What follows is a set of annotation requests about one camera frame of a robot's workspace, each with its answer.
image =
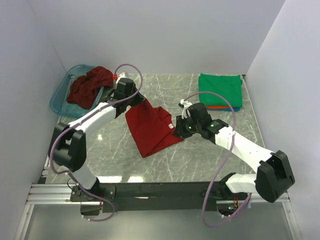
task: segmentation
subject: plastic basket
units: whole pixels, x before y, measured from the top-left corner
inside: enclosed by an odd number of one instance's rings
[[[50,107],[52,111],[54,111],[56,114],[59,114],[60,116],[63,116],[63,117],[78,119],[86,115],[88,112],[93,110],[98,105],[104,90],[103,87],[101,87],[90,109],[84,109],[77,104],[67,102],[67,97],[70,93],[71,84],[78,77],[86,75],[86,73],[93,68],[95,68],[95,66],[88,66],[84,64],[76,65],[66,73],[66,75],[64,76],[62,82],[60,83],[59,87],[55,91],[50,101]]]

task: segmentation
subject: black metal base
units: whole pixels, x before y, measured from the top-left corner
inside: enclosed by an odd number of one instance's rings
[[[103,197],[112,201],[117,211],[142,211],[142,210],[188,210],[201,209],[209,182],[159,182],[159,183],[100,183]],[[71,202],[97,202],[84,194],[79,187],[74,186]],[[248,196],[241,192],[233,194],[226,188],[223,181],[213,184],[206,210],[217,211],[217,201],[234,200],[237,195],[239,200]],[[81,206],[81,214],[99,214],[99,205]],[[103,213],[112,212],[112,207],[104,203]]]

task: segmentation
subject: white clip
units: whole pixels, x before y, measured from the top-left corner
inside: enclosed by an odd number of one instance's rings
[[[183,105],[183,110],[182,110],[181,117],[183,119],[186,119],[188,117],[187,109],[192,105],[192,103],[189,102],[189,101],[185,101],[185,100],[181,99],[180,104]]]

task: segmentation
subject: stack of folded clothes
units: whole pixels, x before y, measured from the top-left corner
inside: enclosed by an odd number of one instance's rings
[[[199,92],[213,92],[224,97],[235,111],[242,108],[242,76],[208,75],[201,73],[198,79]],[[208,110],[230,111],[224,100],[212,94],[200,94],[200,103]]]

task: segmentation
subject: marble table surface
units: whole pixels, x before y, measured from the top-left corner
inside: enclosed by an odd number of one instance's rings
[[[162,106],[171,113],[172,123],[175,125],[176,116],[182,112],[178,103],[186,96],[198,92],[198,77],[198,74],[144,74],[140,92],[154,107]],[[131,78],[139,84],[137,75],[132,75]],[[236,113],[236,131],[263,147],[245,83],[242,85],[242,94],[243,108]],[[192,103],[198,101],[198,96],[190,99]],[[212,119],[221,119],[232,124],[231,112],[209,112]],[[64,123],[72,120],[61,118]],[[210,181],[228,152],[195,134],[152,156],[142,158],[124,114],[87,137],[86,147],[86,163],[102,183]],[[217,180],[231,172],[253,173],[251,168],[235,155],[231,155]],[[55,175],[50,169],[46,183],[62,184],[67,180],[68,176]]]

